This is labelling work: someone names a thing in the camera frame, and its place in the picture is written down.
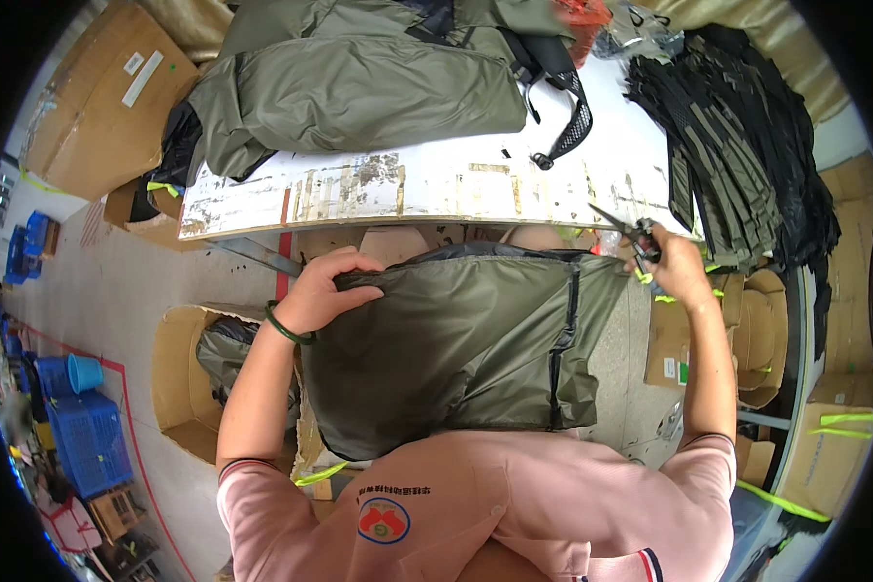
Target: woman's left hand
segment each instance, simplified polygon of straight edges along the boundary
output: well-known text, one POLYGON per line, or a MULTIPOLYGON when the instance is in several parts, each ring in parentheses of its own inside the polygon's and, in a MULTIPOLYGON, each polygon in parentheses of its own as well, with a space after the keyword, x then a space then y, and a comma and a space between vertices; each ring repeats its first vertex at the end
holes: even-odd
POLYGON ((356 270, 383 271, 384 267, 356 247, 333 250, 308 262, 291 292, 275 307, 275 318, 290 332, 303 335, 325 327, 340 313, 384 296, 371 285, 337 291, 333 278, 356 270))

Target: pink polo shirt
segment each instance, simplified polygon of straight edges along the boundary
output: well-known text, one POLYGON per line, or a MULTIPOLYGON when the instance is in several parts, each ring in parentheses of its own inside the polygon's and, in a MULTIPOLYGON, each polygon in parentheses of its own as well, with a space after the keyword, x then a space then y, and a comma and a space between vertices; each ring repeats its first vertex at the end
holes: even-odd
POLYGON ((262 461, 228 466, 217 499, 237 582, 455 580, 489 538, 553 580, 713 582, 734 481, 725 436, 654 471, 562 434, 459 430, 375 461, 322 523, 262 461))

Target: scissors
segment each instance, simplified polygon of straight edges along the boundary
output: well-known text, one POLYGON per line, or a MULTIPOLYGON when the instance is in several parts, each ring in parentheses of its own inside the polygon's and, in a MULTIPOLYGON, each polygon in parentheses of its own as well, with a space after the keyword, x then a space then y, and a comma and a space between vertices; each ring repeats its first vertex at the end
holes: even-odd
POLYGON ((640 282, 644 285, 649 285, 650 293, 653 295, 666 295, 663 288, 653 280, 653 274, 647 271, 647 267, 644 264, 644 261, 656 264, 660 262, 660 258, 663 256, 663 251, 660 250, 660 246, 653 239, 653 225, 656 224, 656 221, 649 218, 641 218, 633 226, 630 226, 628 223, 618 220, 591 202, 588 205, 602 218, 616 226, 630 240, 630 246, 634 250, 634 262, 637 263, 635 273, 640 282))

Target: stack of fabric strips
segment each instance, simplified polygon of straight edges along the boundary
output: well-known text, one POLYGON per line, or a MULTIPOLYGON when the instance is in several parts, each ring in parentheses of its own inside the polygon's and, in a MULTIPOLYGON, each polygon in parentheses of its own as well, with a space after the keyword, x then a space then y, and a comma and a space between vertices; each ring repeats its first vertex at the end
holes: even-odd
POLYGON ((746 272, 772 250, 783 267, 826 269, 841 232, 811 119, 743 31, 686 32, 671 64, 635 58, 628 98, 665 128, 669 207, 692 229, 695 195, 711 262, 746 272))

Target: shoulder strap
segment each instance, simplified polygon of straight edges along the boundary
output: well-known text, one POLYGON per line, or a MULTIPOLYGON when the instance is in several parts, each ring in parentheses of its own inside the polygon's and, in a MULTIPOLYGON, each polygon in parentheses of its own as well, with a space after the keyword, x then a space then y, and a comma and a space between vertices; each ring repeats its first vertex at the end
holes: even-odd
POLYGON ((575 71, 575 65, 569 56, 569 51, 558 36, 538 36, 534 34, 517 34, 500 29, 508 47, 517 59, 516 67, 523 67, 531 73, 523 79, 531 85, 539 76, 534 71, 540 70, 541 75, 548 75, 547 82, 560 91, 569 91, 576 99, 575 109, 569 125, 559 134, 559 139, 553 145, 549 154, 534 154, 531 159, 540 169, 553 167, 553 160, 570 153, 592 129, 592 110, 588 108, 588 99, 582 89, 582 81, 575 71))

